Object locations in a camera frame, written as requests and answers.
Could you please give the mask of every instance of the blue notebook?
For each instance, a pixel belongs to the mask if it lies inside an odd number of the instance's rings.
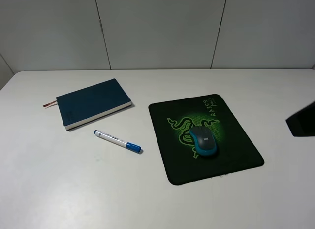
[[[131,100],[116,79],[57,97],[66,130],[131,106]]]

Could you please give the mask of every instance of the mouse pad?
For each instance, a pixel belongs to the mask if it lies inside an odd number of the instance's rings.
[[[262,166],[264,159],[219,95],[207,95],[149,106],[168,180],[174,185]],[[217,153],[202,157],[189,129],[210,128]]]

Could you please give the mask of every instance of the computer mouse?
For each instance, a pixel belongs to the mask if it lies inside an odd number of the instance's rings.
[[[217,152],[217,144],[208,127],[197,126],[189,130],[196,151],[201,156],[211,156]]]

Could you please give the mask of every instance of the white wall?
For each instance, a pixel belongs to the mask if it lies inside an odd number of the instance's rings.
[[[0,90],[12,78],[13,73],[0,55]]]
[[[14,72],[109,69],[95,0],[0,0],[0,51]]]
[[[112,69],[210,68],[225,0],[97,0]]]
[[[315,0],[227,0],[212,68],[311,68]]]

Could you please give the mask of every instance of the marker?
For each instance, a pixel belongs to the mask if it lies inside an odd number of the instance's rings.
[[[99,138],[106,139],[106,140],[108,140],[109,142],[112,142],[112,143],[114,143],[114,144],[117,144],[117,145],[119,145],[119,146],[122,146],[122,147],[124,147],[124,148],[126,148],[126,149],[129,149],[129,150],[131,150],[131,151],[134,151],[134,152],[136,152],[136,153],[139,153],[140,150],[141,150],[141,147],[140,147],[140,146],[135,145],[135,144],[131,144],[131,143],[129,143],[129,142],[125,142],[125,141],[123,141],[122,139],[118,139],[118,138],[116,138],[116,137],[114,137],[114,136],[112,136],[112,135],[110,135],[110,134],[106,134],[106,133],[103,133],[103,132],[98,131],[98,130],[95,130],[95,131],[94,131],[94,134],[95,134],[97,137],[99,137]]]

